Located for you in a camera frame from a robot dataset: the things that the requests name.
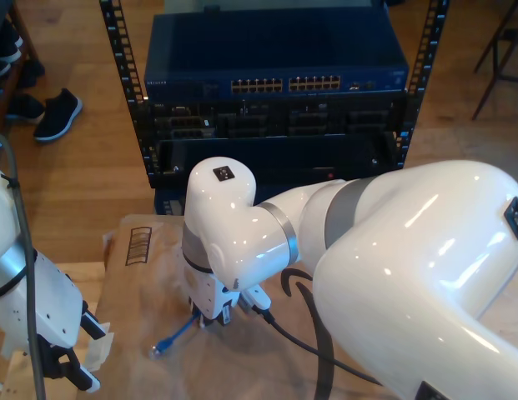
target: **gray cable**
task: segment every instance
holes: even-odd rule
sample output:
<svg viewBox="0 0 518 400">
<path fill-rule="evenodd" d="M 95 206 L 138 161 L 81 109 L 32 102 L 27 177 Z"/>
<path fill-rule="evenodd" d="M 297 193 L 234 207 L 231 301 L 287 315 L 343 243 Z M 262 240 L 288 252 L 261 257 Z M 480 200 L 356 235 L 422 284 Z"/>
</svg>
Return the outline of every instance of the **gray cable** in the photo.
<svg viewBox="0 0 518 400">
<path fill-rule="evenodd" d="M 0 143 L 7 154 L 8 169 L 10 178 L 18 181 L 18 165 L 14 151 L 8 140 L 0 134 Z M 28 229 L 27 214 L 23 205 L 21 188 L 18 185 L 12 187 L 16 212 L 18 214 L 19 228 L 21 231 L 23 250 L 25 252 L 25 265 L 27 266 L 27 329 L 28 329 L 28 348 L 33 365 L 34 388 L 37 400 L 45 400 L 45 385 L 43 383 L 43 369 L 40 362 L 40 351 L 38 348 L 38 337 L 36 332 L 36 288 L 34 277 L 34 257 L 33 241 Z"/>
</svg>

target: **chair leg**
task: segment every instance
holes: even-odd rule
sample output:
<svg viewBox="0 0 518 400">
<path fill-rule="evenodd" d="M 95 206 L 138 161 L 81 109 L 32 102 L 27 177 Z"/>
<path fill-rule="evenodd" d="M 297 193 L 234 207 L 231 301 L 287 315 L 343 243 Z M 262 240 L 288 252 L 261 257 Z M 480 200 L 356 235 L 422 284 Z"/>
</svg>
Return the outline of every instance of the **chair leg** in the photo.
<svg viewBox="0 0 518 400">
<path fill-rule="evenodd" d="M 496 40 L 492 46 L 492 74 L 498 72 L 498 41 Z"/>
<path fill-rule="evenodd" d="M 36 48 L 34 48 L 33 41 L 31 40 L 31 36 L 28 34 L 27 27 L 25 26 L 25 22 L 23 22 L 22 16 L 19 13 L 18 5 L 14 1 L 10 11 L 8 12 L 10 15 L 10 19 L 12 19 L 12 23 L 19 35 L 23 39 L 23 43 L 27 46 L 28 56 L 35 61 L 38 61 L 38 54 L 36 53 Z"/>
<path fill-rule="evenodd" d="M 490 92 L 492 92 L 492 89 L 494 88 L 495 81 L 500 77 L 501 73 L 503 72 L 503 68 L 505 68 L 505 65 L 507 65 L 507 62 L 509 61 L 509 58 L 514 52 L 516 46 L 518 45 L 518 33 L 516 34 L 515 40 L 513 40 L 512 44 L 507 48 L 507 51 L 503 55 L 503 58 L 501 59 L 500 65 L 496 68 L 494 73 L 492 74 L 492 79 L 490 80 L 489 86 L 486 87 L 485 93 L 483 94 L 483 97 L 481 98 L 481 101 L 479 105 L 477 106 L 477 109 L 474 112 L 474 115 L 472 116 L 472 120 L 476 120 L 477 116 L 479 115 L 481 109 L 486 103 L 487 98 L 490 96 Z"/>
<path fill-rule="evenodd" d="M 481 54 L 481 58 L 477 62 L 477 65 L 474 68 L 474 73 L 477 73 L 479 71 L 479 68 L 481 64 L 485 61 L 486 56 L 488 55 L 490 48 L 494 46 L 495 43 L 497 43 L 498 39 L 500 38 L 501 32 L 509 23 L 510 18 L 515 13 L 516 8 L 518 8 L 518 0 L 514 0 L 514 2 L 510 5 L 509 10 L 507 11 L 507 14 L 503 17 L 503 19 L 500 22 L 500 25 L 495 30 L 494 36 L 492 36 L 492 39 L 489 41 L 489 43 L 486 45 L 485 50 L 483 51 L 483 54 Z"/>
</svg>

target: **wooden floor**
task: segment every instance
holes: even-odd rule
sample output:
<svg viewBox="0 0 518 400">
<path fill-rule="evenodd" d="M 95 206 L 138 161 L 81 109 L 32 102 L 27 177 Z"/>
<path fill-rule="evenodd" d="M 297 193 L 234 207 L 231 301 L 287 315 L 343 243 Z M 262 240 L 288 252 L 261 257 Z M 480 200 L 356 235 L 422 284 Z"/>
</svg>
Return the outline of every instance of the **wooden floor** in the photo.
<svg viewBox="0 0 518 400">
<path fill-rule="evenodd" d="M 28 90 L 43 100 L 66 87 L 84 110 L 71 131 L 37 145 L 33 127 L 13 126 L 34 246 L 56 263 L 102 260 L 102 235 L 129 213 L 150 213 L 153 191 L 105 33 L 98 0 L 18 0 L 47 74 Z M 390 17 L 412 62 L 427 0 L 406 0 Z M 140 76 L 153 15 L 162 0 L 124 0 Z M 450 158 L 482 160 L 518 180 L 518 85 L 501 82 L 477 122 L 471 114 L 490 79 L 487 62 L 472 70 L 508 2 L 453 0 L 407 167 Z M 518 75 L 518 50 L 509 73 Z M 1 372 L 4 363 L 0 362 Z"/>
</svg>

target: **white plastic housing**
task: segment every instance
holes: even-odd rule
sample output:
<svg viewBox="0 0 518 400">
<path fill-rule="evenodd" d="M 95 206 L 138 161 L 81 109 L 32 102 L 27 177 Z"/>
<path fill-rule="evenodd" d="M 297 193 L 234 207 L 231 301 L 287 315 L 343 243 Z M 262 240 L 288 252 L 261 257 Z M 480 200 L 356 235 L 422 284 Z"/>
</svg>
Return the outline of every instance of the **white plastic housing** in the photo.
<svg viewBox="0 0 518 400">
<path fill-rule="evenodd" d="M 477 318 L 518 268 L 518 184 L 479 162 L 390 172 L 319 260 L 314 299 L 342 348 L 403 399 L 518 399 L 518 350 Z"/>
<path fill-rule="evenodd" d="M 185 292 L 206 318 L 215 319 L 227 302 L 236 306 L 239 292 L 224 292 L 224 285 L 213 273 L 193 269 L 182 254 L 177 256 L 177 266 Z"/>
<path fill-rule="evenodd" d="M 18 218 L 8 182 L 0 171 L 0 257 L 12 246 L 19 234 Z"/>
<path fill-rule="evenodd" d="M 221 167 L 229 167 L 234 178 L 219 181 L 214 169 Z M 250 288 L 289 263 L 289 244 L 278 221 L 252 207 L 255 188 L 251 171 L 231 158 L 208 158 L 190 174 L 184 221 L 228 290 Z"/>
<path fill-rule="evenodd" d="M 51 344 L 72 348 L 78 339 L 83 296 L 72 281 L 41 253 L 36 274 L 36 326 Z M 27 278 L 0 297 L 0 328 L 13 349 L 28 353 Z"/>
</svg>

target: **metal stand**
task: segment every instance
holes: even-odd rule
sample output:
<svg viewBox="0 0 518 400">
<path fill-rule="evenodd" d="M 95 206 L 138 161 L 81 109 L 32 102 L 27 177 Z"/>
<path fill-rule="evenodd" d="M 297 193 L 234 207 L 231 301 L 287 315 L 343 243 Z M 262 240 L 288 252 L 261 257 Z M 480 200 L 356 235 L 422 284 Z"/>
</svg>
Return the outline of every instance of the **metal stand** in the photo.
<svg viewBox="0 0 518 400">
<path fill-rule="evenodd" d="M 396 138 L 399 168 L 405 164 L 449 7 L 449 0 L 431 0 L 427 10 L 424 30 L 410 77 L 405 118 L 400 135 Z"/>
<path fill-rule="evenodd" d="M 486 56 L 488 56 L 489 51 L 492 49 L 492 79 L 490 80 L 488 86 L 486 87 L 485 93 L 483 93 L 483 97 L 481 98 L 481 101 L 479 102 L 479 105 L 477 106 L 477 109 L 474 112 L 474 115 L 472 116 L 472 120 L 476 120 L 477 116 L 479 115 L 481 109 L 483 106 L 485 106 L 486 100 L 490 96 L 490 93 L 492 92 L 492 89 L 494 88 L 494 85 L 498 79 L 501 79 L 502 81 L 510 81 L 518 83 L 518 77 L 512 77 L 510 75 L 503 74 L 503 68 L 505 68 L 505 65 L 509 62 L 510 56 L 515 51 L 516 46 L 518 45 L 518 29 L 514 30 L 505 30 L 505 26 L 507 23 L 509 23 L 510 19 L 512 18 L 513 14 L 515 13 L 516 9 L 518 8 L 518 0 L 515 0 L 511 5 L 509 10 L 507 11 L 507 14 L 503 17 L 501 20 L 500 25 L 495 30 L 494 35 L 492 36 L 492 39 L 489 41 L 489 43 L 486 45 L 485 50 L 483 51 L 483 54 L 481 54 L 481 58 L 477 62 L 477 65 L 475 66 L 474 73 L 477 73 L 479 71 L 479 68 L 481 64 L 485 61 Z M 503 55 L 503 58 L 501 59 L 500 63 L 498 64 L 498 42 L 500 40 L 509 40 L 511 41 L 510 46 L 507 48 L 507 51 Z"/>
<path fill-rule="evenodd" d="M 123 17 L 121 1 L 99 1 L 149 182 L 152 188 L 173 189 L 162 184 L 164 181 L 161 180 L 161 177 L 164 175 L 162 168 L 159 166 L 156 151 L 158 139 L 155 129 L 155 116 L 149 111 L 149 100 L 143 96 L 138 81 L 138 72 Z M 399 131 L 395 132 L 397 150 L 395 167 L 398 169 L 405 164 L 449 5 L 450 0 L 430 0 L 415 66 L 406 91 L 405 106 L 398 107 L 396 110 L 399 120 L 398 126 L 400 127 Z"/>
</svg>

